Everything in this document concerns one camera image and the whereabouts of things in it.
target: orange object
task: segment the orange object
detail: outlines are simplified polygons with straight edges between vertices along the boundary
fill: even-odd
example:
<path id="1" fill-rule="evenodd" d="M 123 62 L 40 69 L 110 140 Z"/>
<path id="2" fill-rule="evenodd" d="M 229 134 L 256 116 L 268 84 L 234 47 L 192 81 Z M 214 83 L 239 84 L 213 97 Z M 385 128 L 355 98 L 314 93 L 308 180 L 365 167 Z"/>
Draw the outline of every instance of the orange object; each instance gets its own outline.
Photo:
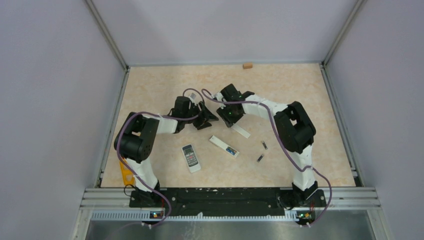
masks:
<path id="1" fill-rule="evenodd" d="M 133 173 L 121 162 L 119 161 L 120 171 L 122 173 L 122 180 L 123 184 L 126 186 L 128 184 L 134 185 L 134 182 L 136 181 L 134 179 Z"/>
<path id="2" fill-rule="evenodd" d="M 251 68 L 253 68 L 253 63 L 251 62 L 243 63 L 243 69 L 251 69 Z"/>

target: metal frame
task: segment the metal frame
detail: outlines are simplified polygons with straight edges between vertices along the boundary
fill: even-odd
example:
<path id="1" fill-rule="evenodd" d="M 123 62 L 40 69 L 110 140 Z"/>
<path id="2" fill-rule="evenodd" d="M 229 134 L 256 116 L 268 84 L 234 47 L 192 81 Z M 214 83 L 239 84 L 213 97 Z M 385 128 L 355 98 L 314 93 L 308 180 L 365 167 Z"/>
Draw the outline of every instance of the metal frame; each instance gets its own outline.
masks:
<path id="1" fill-rule="evenodd" d="M 126 64 L 123 55 L 119 51 L 118 46 L 113 40 L 106 24 L 101 18 L 95 4 L 92 0 L 83 0 L 92 14 L 94 21 L 98 25 L 99 30 L 104 36 L 104 39 L 108 43 L 110 50 L 113 52 L 116 59 L 121 64 L 122 68 L 126 70 L 125 77 L 122 81 L 122 86 L 119 92 L 118 99 L 116 101 L 116 106 L 114 106 L 114 115 L 111 121 L 111 126 L 108 132 L 105 151 L 102 155 L 101 167 L 98 174 L 98 179 L 95 183 L 95 187 L 98 187 L 102 179 L 103 171 L 106 166 L 106 161 L 108 158 L 113 132 L 115 130 L 116 122 L 118 119 L 119 110 L 121 107 L 122 99 L 125 92 L 125 87 L 127 84 L 130 67 Z M 349 138 L 348 130 L 345 126 L 343 114 L 339 106 L 337 96 L 335 95 L 334 87 L 331 81 L 331 78 L 328 74 L 327 66 L 330 63 L 334 53 L 337 48 L 343 41 L 346 33 L 349 31 L 352 22 L 357 17 L 358 12 L 362 9 L 366 0 L 357 0 L 352 11 L 350 12 L 348 18 L 346 19 L 345 24 L 340 30 L 338 36 L 334 40 L 328 54 L 325 56 L 322 63 L 319 65 L 324 79 L 324 83 L 328 92 L 328 96 L 331 102 L 331 106 L 334 111 L 334 115 L 337 121 L 338 128 L 342 137 L 342 141 L 346 150 L 347 157 L 349 159 L 352 174 L 354 178 L 360 179 L 361 171 L 358 163 L 356 161 L 356 154 L 352 147 L 351 140 Z M 324 191 L 325 196 L 329 197 L 329 188 L 323 187 L 320 188 Z M 376 240 L 391 240 L 393 239 L 392 234 L 388 228 L 388 224 L 384 217 L 380 201 L 378 199 L 376 190 L 374 187 L 333 187 L 333 199 L 331 201 L 328 211 L 356 211 L 356 210 L 366 210 L 369 216 L 370 225 L 373 229 L 374 236 Z M 130 197 L 124 194 L 123 188 L 88 188 L 85 190 L 80 209 L 78 212 L 78 217 L 73 232 L 73 240 L 85 239 L 87 231 L 89 229 L 89 224 L 92 216 L 99 216 L 99 213 L 102 213 L 102 216 L 109 216 L 108 213 L 120 213 L 120 211 L 125 211 L 125 213 L 140 213 L 139 208 L 129 208 Z M 304 211 L 301 207 L 294 208 L 293 211 Z M 201 221 L 204 220 L 202 216 L 196 216 L 196 219 L 179 219 L 179 221 Z M 248 221 L 248 219 L 240 218 L 240 221 Z M 264 221 L 275 221 L 276 219 L 263 219 Z"/>

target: gray panel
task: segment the gray panel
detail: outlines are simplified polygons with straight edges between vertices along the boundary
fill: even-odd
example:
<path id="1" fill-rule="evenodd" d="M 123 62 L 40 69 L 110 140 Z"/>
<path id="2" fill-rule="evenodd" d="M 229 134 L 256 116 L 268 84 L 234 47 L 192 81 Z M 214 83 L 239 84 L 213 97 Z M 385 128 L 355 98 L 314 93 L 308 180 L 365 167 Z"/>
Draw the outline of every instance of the gray panel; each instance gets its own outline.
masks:
<path id="1" fill-rule="evenodd" d="M 106 239 L 125 221 L 91 221 L 86 240 Z M 329 211 L 312 228 L 294 222 L 167 222 L 149 230 L 137 222 L 116 231 L 108 240 L 372 240 L 366 211 Z"/>
<path id="2" fill-rule="evenodd" d="M 322 61 L 355 0 L 94 0 L 130 66 Z"/>
<path id="3" fill-rule="evenodd" d="M 123 70 L 82 0 L 0 1 L 0 56 L 0 239 L 68 239 Z"/>
<path id="4" fill-rule="evenodd" d="M 328 71 L 395 239 L 422 239 L 424 1 L 368 1 Z"/>

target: gray floor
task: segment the gray floor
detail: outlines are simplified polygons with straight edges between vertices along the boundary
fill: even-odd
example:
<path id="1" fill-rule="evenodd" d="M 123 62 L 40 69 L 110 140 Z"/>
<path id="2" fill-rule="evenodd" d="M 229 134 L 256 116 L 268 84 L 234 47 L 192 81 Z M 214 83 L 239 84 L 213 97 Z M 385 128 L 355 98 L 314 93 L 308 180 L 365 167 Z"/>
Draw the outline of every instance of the gray floor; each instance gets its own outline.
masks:
<path id="1" fill-rule="evenodd" d="M 128 221 L 92 221 L 86 240 L 373 240 L 366 211 L 328 211 L 311 228 L 293 222 L 167 222 L 152 230 Z"/>

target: beige table surface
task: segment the beige table surface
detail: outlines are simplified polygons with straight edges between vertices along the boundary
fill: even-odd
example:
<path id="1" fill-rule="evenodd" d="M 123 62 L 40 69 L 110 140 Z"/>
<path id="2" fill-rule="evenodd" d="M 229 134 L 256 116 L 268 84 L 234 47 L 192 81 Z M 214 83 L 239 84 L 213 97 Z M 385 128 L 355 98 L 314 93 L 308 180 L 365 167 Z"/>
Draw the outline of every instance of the beige table surface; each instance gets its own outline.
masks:
<path id="1" fill-rule="evenodd" d="M 254 64 L 246 70 L 239 64 L 132 67 L 113 139 L 130 112 L 166 115 L 184 89 L 206 88 L 215 94 L 230 83 L 242 93 L 252 91 L 277 103 L 302 103 L 316 128 L 312 149 L 314 167 L 333 186 L 355 185 L 318 64 Z M 206 100 L 206 106 L 216 114 L 217 103 Z M 248 139 L 227 128 L 222 120 L 199 131 L 187 124 L 178 134 L 158 134 L 150 159 L 161 187 L 291 186 L 294 168 L 280 149 L 270 122 L 245 115 L 237 124 L 251 134 Z M 237 149 L 239 156 L 233 158 L 210 143 L 212 135 Z M 265 141 L 268 150 L 261 141 Z M 181 152 L 181 147 L 187 144 L 194 146 L 201 164 L 201 170 L 195 173 L 189 172 Z M 261 154 L 264 158 L 258 163 Z M 102 187 L 124 186 L 118 161 L 112 146 Z M 315 177 L 319 186 L 327 186 L 322 178 Z"/>

